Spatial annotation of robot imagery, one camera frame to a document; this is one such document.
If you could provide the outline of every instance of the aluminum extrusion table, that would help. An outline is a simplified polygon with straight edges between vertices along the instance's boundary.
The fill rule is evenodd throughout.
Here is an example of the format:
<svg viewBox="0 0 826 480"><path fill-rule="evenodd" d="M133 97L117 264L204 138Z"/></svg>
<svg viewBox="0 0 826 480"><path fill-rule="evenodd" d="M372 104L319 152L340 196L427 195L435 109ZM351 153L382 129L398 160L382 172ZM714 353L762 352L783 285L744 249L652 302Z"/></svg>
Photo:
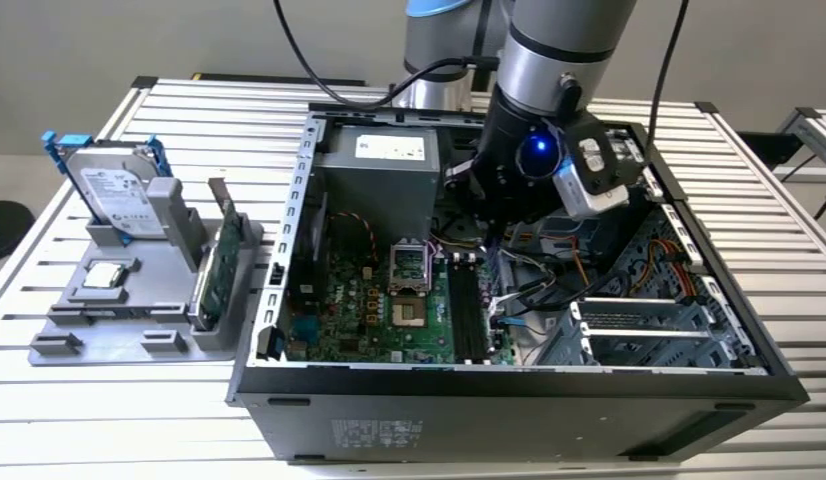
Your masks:
<svg viewBox="0 0 826 480"><path fill-rule="evenodd" d="M803 167L795 172L794 181L826 183L826 109L797 108L781 124L778 133L797 135L825 164L825 167ZM781 167L774 173L782 177L793 168Z"/></svg>
<svg viewBox="0 0 826 480"><path fill-rule="evenodd" d="M203 218L223 176L239 209L264 224L256 309L269 245L313 86L157 80L128 92L100 137L163 140ZM340 87L359 101L384 89ZM475 98L486 110L487 96ZM648 102L598 100L606 120L647 123ZM400 464L293 467L272 459L245 410L223 401L231 363L33 368L27 345L87 248L89 215L59 190L0 272L0 465L23 478L171 476L468 477L679 480L826 478L826 234L728 124L690 103L660 108L656 145L813 401L680 465ZM587 470L562 470L586 467Z"/></svg>

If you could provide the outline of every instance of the power supply label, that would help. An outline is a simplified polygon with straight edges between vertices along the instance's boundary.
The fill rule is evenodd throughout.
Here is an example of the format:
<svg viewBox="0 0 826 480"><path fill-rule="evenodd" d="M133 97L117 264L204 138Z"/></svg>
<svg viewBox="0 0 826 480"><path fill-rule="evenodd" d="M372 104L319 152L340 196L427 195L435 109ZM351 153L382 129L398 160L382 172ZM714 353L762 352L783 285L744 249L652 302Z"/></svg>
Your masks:
<svg viewBox="0 0 826 480"><path fill-rule="evenodd" d="M335 445L342 448L415 448L423 420L332 420Z"/></svg>
<svg viewBox="0 0 826 480"><path fill-rule="evenodd" d="M424 156L424 138L359 135L359 138L356 138L356 158L423 162L427 159Z"/></svg>
<svg viewBox="0 0 826 480"><path fill-rule="evenodd" d="M83 178L113 227L133 237L165 236L143 182L127 170L84 168Z"/></svg>

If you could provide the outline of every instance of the case label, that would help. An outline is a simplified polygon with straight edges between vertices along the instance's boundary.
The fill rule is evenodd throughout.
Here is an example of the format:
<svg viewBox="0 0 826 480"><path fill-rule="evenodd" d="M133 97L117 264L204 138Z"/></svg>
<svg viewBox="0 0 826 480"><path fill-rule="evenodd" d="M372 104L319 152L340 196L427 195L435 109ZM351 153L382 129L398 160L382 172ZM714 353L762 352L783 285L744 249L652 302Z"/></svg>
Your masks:
<svg viewBox="0 0 826 480"><path fill-rule="evenodd" d="M423 420L332 420L342 448L415 448L423 431Z"/></svg>
<svg viewBox="0 0 826 480"><path fill-rule="evenodd" d="M423 162L426 160L424 139L391 135L359 135L359 138L356 138L356 157Z"/></svg>

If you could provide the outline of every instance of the hard drive label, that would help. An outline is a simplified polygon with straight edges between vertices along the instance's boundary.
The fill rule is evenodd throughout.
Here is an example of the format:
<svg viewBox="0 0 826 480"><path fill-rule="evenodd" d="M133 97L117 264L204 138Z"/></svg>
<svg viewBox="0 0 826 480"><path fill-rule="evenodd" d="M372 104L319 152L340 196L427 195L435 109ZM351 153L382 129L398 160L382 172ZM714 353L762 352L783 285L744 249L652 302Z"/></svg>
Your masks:
<svg viewBox="0 0 826 480"><path fill-rule="evenodd" d="M164 236L163 225L148 201L143 182L127 170L84 168L92 195L113 227L133 237Z"/></svg>

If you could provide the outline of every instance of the wire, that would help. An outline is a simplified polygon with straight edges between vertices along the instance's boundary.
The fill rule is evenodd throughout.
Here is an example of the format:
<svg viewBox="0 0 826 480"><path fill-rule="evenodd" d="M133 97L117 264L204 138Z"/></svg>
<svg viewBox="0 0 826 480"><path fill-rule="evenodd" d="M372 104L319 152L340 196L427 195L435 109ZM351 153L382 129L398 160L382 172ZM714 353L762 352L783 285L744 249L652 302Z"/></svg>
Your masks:
<svg viewBox="0 0 826 480"><path fill-rule="evenodd" d="M590 285L590 279L587 278L587 272L584 271L584 265L582 265L582 257L579 255L578 248L578 237L575 235L570 235L568 237L556 237L554 235L540 235L542 238L547 238L548 240L570 240L572 242L572 259L575 260L575 266L578 267L578 271L582 274L582 279L584 280L584 286Z"/></svg>
<svg viewBox="0 0 826 480"><path fill-rule="evenodd" d="M676 252L680 252L680 253L684 252L679 244L674 242L672 240L664 239L662 240L662 242L664 242L670 246L670 248L672 248ZM694 285L691 276L684 271L684 266L682 265L682 262L674 263L674 271L676 272L676 276L679 277L679 281L682 282L682 287L684 289L686 296L691 296L691 297L696 296L696 286Z"/></svg>
<svg viewBox="0 0 826 480"><path fill-rule="evenodd" d="M362 224L364 225L364 229L368 231L368 237L371 239L371 256L374 257L374 261L378 262L379 260L376 257L376 236L374 235L374 230L371 229L371 224L368 223L368 221L362 218L359 214L352 212L338 212L335 215L329 216L329 220L336 217L355 218L362 222Z"/></svg>
<svg viewBox="0 0 826 480"><path fill-rule="evenodd" d="M818 212L815 212L815 215L813 215L813 218L815 220L819 220L822 216L825 215L825 212L826 212L826 200L825 200L825 203L822 203L822 206L819 207Z"/></svg>
<svg viewBox="0 0 826 480"><path fill-rule="evenodd" d="M781 183L786 182L786 180L789 180L791 178L791 176L798 173L798 170L801 170L803 167L807 166L807 163L810 163L813 160L815 160L815 154L810 155L810 158L807 158L803 162L801 162L801 164L791 169L791 172L789 172L786 174L786 176L781 179Z"/></svg>
<svg viewBox="0 0 826 480"><path fill-rule="evenodd" d="M528 353L526 353L526 354L524 354L524 356L522 357L522 365L524 365L526 363L528 363L528 357L531 357L531 355L534 355L534 352L536 352L536 351L540 349L540 347L542 347L543 345L546 345L548 342L551 342L551 339L552 339L552 338L555 338L555 337L548 337L546 340L543 340L543 341L542 341L542 342L536 345L536 347L534 347L534 348L528 351Z"/></svg>
<svg viewBox="0 0 826 480"><path fill-rule="evenodd" d="M451 245L454 247L460 247L460 248L478 248L478 244L471 243L471 242L444 240L434 232L430 232L430 236L434 237L434 239L444 245Z"/></svg>
<svg viewBox="0 0 826 480"><path fill-rule="evenodd" d="M679 33L682 32L682 25L684 23L684 16L688 12L690 0L682 0L679 5L679 15L676 16L676 23L674 24L674 31L670 35L670 42L667 44L667 51L664 52L664 60L662 61L662 69L658 73L658 82L655 83L655 92L652 94L652 107L650 109L650 133L647 135L647 148L646 155L650 155L652 144L655 142L655 127L658 124L658 109L662 103L662 91L664 90L664 81L667 80L667 70L670 69L670 62L674 57L674 51L676 50L676 42L679 41Z"/></svg>
<svg viewBox="0 0 826 480"><path fill-rule="evenodd" d="M647 249L647 264L643 267L643 273L640 274L640 278L638 278L638 281L635 282L635 285L631 287L631 291L628 292L631 295L634 295L635 292L640 290L640 287L643 287L643 284L647 282L650 276L652 275L652 266L655 265L655 245L662 246L662 248L664 249L664 253L668 252L667 245L662 243L658 239L650 241L650 247Z"/></svg>
<svg viewBox="0 0 826 480"><path fill-rule="evenodd" d="M276 16L279 17L279 23L281 24L281 30L284 31L284 36L288 39L288 43L291 44L291 50L293 50L293 55L296 55L296 59L303 66L303 70L311 77L311 80L320 87L320 90L325 92L329 97L332 97L340 104L347 105L351 108L356 108L360 110L372 110L375 108L382 107L383 105L391 103L391 101L403 93L403 91L410 88L412 83L422 77L424 77L434 70L439 70L443 67L458 66L467 67L468 65L480 65L487 66L487 68L498 68L498 59L495 57L456 57L456 58L444 58L442 60L435 61L430 65L427 65L422 70L410 75L403 82L398 84L398 86L388 92L388 94L376 100L375 102L355 102L342 97L324 83L324 81L317 76L317 73L311 68L308 61L305 60L305 56L303 55L303 51L300 50L300 46L296 43L296 39L293 38L293 33L291 32L291 26L288 25L288 19L284 16L284 11L281 10L281 1L273 0L273 6L276 7Z"/></svg>
<svg viewBox="0 0 826 480"><path fill-rule="evenodd" d="M608 285L608 283L611 283L611 280L614 279L620 280L620 282L623 283L623 291L627 292L628 286L630 286L630 278L631 277L628 275L628 272L623 270L612 270L608 273L606 273L602 277L599 277L599 279L596 279L596 281L591 283L588 286L586 286L582 290L568 295L566 298L558 300L556 302L542 303L548 299L551 295L555 294L556 291L552 291L546 297L543 297L540 299L540 303L536 303L536 304L530 304L527 301L524 301L524 299L519 299L519 301L526 306L526 308L524 310L514 313L511 316L519 317L532 311L556 312L558 310L563 310L572 301L602 290Z"/></svg>

